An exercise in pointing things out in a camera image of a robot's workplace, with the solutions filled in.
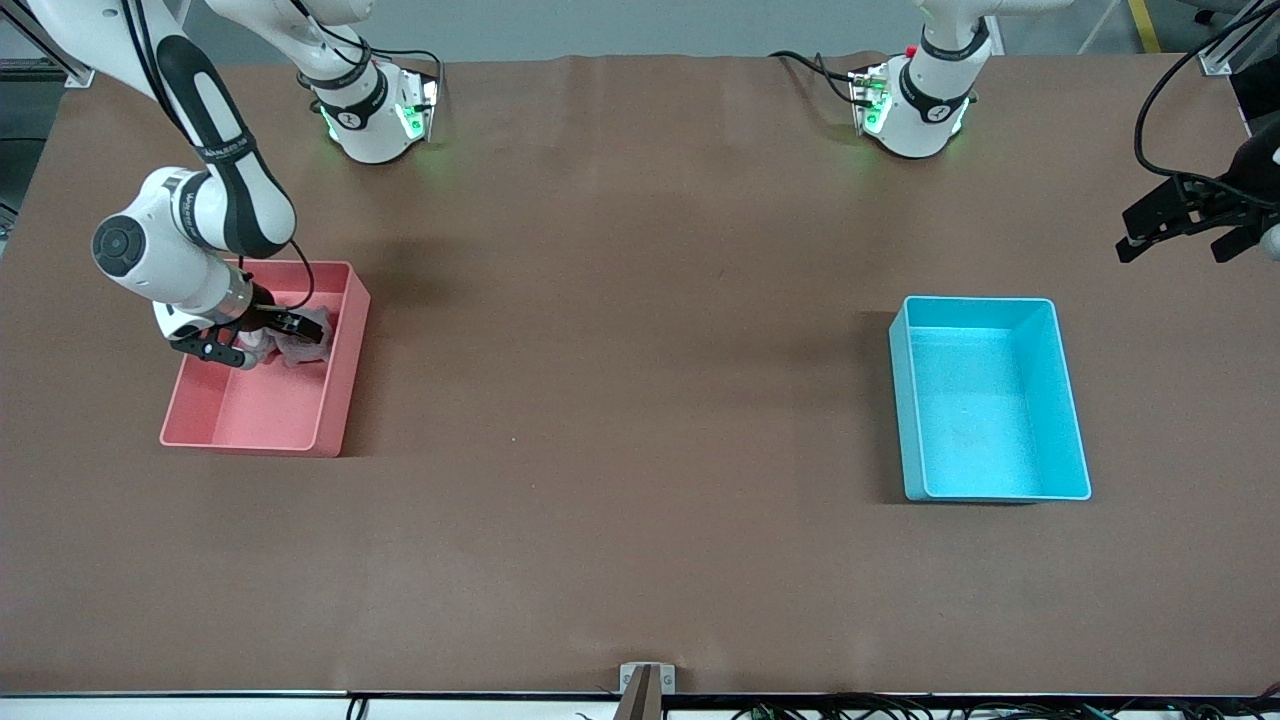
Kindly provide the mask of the plain grey plush toy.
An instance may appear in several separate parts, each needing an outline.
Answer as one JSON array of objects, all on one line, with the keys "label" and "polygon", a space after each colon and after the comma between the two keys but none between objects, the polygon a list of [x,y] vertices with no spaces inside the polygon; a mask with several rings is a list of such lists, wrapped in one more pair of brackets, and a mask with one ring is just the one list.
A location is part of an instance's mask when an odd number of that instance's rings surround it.
[{"label": "plain grey plush toy", "polygon": [[269,331],[270,334],[276,341],[276,350],[283,356],[283,363],[287,366],[300,366],[306,363],[326,363],[330,357],[332,342],[334,340],[334,329],[332,323],[332,310],[325,306],[315,307],[301,307],[296,313],[326,313],[328,314],[328,333],[324,336],[324,343],[320,348],[289,348],[284,346],[284,334],[275,331]]}]

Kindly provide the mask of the pink plastic box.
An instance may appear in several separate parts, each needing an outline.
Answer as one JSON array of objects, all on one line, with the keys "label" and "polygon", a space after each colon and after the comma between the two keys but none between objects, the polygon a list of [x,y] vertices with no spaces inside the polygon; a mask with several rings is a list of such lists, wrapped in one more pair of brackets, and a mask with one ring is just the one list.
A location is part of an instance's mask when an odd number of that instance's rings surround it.
[{"label": "pink plastic box", "polygon": [[243,370],[184,357],[160,432],[166,447],[218,454],[335,457],[346,436],[370,293],[353,266],[314,261],[310,307],[332,323],[324,361],[287,366],[279,354]]}]

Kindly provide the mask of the blue plastic box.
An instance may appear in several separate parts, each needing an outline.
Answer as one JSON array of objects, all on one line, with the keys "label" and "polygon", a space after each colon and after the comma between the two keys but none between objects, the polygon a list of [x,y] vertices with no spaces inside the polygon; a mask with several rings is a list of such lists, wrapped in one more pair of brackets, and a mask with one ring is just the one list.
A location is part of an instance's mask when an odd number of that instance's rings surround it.
[{"label": "blue plastic box", "polygon": [[909,296],[888,338],[902,487],[910,501],[1091,498],[1051,300]]}]

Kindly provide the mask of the silver base connector panel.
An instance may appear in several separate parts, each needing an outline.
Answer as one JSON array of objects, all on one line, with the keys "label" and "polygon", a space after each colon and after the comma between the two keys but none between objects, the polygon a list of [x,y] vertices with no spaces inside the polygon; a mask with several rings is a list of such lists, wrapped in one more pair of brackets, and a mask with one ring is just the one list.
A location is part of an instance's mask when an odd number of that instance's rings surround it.
[{"label": "silver base connector panel", "polygon": [[398,68],[396,91],[398,118],[408,141],[429,141],[433,118],[439,100],[440,79],[408,68]]}]

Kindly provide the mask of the white table edge strip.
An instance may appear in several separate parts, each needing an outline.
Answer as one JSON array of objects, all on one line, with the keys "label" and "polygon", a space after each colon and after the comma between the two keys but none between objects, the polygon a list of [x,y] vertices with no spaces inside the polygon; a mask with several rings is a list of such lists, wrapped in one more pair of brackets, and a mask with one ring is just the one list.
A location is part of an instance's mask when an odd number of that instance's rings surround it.
[{"label": "white table edge strip", "polygon": [[[617,700],[82,694],[0,697],[0,720],[612,720]],[[1208,700],[712,696],[663,698],[663,720],[1280,720],[1280,697]]]}]

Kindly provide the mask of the brown table mat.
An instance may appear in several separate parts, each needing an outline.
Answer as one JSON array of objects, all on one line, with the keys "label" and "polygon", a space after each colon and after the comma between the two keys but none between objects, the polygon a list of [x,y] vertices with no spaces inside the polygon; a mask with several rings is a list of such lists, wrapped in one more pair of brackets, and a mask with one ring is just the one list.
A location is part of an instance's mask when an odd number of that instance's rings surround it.
[{"label": "brown table mat", "polygon": [[[193,163],[65,94],[0,260],[0,692],[1254,694],[1280,680],[1280,263],[1115,258],[1170,56],[998,56],[901,161],[776,59],[456,64],[344,158],[225,67],[312,261],[372,297],[339,459],[159,443],[180,356],[90,238]],[[915,293],[1059,311],[1093,495],[909,503]]]}]

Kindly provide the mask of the aluminium frame profile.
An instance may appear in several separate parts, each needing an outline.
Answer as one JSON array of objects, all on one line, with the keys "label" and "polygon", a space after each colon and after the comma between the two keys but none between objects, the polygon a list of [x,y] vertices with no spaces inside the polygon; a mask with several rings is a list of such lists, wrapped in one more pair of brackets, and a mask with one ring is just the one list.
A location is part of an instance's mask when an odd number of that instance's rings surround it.
[{"label": "aluminium frame profile", "polygon": [[0,0],[0,81],[88,88],[95,70],[68,54],[24,0]]},{"label": "aluminium frame profile", "polygon": [[[1213,42],[1199,51],[1199,63],[1207,76],[1234,76],[1280,54],[1280,0],[1181,0],[1197,9],[1196,22],[1211,26],[1222,20]],[[1276,5],[1275,13],[1230,32],[1229,26],[1247,15]]]}]

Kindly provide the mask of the grey metal bracket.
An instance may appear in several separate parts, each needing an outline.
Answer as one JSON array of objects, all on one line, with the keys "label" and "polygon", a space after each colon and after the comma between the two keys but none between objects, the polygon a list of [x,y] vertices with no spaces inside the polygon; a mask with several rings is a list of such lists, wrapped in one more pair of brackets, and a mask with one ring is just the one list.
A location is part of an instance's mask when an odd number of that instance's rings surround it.
[{"label": "grey metal bracket", "polygon": [[677,667],[673,664],[657,661],[639,661],[622,664],[618,669],[618,696],[622,696],[635,675],[644,667],[653,667],[653,680],[660,688],[662,694],[676,694],[678,692]]}]

